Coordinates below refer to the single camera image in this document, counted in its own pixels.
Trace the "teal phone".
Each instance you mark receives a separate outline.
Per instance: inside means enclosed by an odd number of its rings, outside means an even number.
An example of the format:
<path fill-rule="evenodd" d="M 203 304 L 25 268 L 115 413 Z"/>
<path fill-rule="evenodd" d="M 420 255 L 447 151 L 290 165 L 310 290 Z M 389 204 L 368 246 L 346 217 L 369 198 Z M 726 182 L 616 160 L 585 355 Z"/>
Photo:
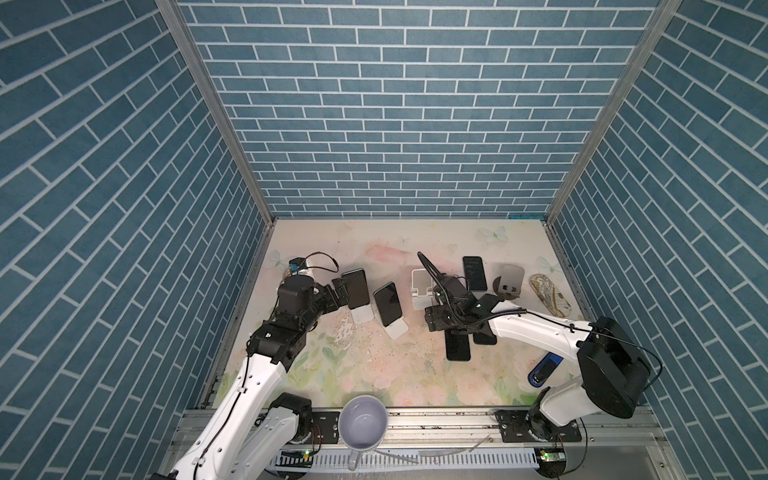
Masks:
<path fill-rule="evenodd" d="M 373 297 L 384 327 L 389 327 L 402 318 L 402 307 L 394 282 L 389 282 L 377 289 Z"/>
<path fill-rule="evenodd" d="M 355 310 L 370 305 L 370 295 L 365 270 L 362 268 L 341 275 L 347 293 L 347 306 Z"/>

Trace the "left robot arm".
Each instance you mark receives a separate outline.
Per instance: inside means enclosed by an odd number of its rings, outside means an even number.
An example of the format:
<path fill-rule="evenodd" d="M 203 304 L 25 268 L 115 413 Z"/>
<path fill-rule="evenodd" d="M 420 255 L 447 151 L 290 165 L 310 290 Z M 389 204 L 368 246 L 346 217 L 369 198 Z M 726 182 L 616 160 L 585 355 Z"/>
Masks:
<path fill-rule="evenodd" d="M 306 345 L 321 316 L 348 304 L 346 285 L 307 274 L 286 277 L 273 314 L 253 332 L 233 385 L 187 452 L 153 479 L 256 479 L 291 442 L 315 436 L 312 402 L 273 391 Z"/>

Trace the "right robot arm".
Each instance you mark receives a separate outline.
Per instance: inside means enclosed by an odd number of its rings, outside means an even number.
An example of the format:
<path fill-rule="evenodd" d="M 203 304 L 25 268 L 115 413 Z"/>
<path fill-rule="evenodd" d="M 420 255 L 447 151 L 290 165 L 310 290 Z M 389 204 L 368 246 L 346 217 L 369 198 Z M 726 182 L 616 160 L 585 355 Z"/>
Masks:
<path fill-rule="evenodd" d="M 559 386 L 544 388 L 529 408 L 525 425 L 539 441 L 552 441 L 572 421 L 598 412 L 633 417 L 640 397 L 655 381 L 648 351 L 631 341 L 618 323 L 570 321 L 525 309 L 498 296 L 476 297 L 455 276 L 439 273 L 436 304 L 425 309 L 431 332 L 471 335 L 490 332 L 553 353 L 578 366 Z"/>

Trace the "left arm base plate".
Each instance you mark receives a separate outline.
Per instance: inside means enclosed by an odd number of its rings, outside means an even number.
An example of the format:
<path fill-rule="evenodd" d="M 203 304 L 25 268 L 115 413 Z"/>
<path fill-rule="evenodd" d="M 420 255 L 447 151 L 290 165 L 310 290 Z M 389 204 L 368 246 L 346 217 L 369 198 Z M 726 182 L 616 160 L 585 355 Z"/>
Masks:
<path fill-rule="evenodd" d="M 299 427 L 296 435 L 289 441 L 291 445 L 318 444 L 335 445 L 339 443 L 340 412 L 335 410 L 314 410 L 311 418 L 299 419 Z"/>

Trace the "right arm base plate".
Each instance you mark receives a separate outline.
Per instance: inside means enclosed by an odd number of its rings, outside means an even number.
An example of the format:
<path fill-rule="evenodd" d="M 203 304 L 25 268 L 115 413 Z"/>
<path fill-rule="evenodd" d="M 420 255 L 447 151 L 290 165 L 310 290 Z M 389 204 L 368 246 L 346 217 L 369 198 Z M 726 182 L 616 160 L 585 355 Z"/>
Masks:
<path fill-rule="evenodd" d="M 575 421 L 557 426 L 543 415 L 531 415 L 526 409 L 499 409 L 491 417 L 497 422 L 504 443 L 578 443 L 583 436 Z"/>

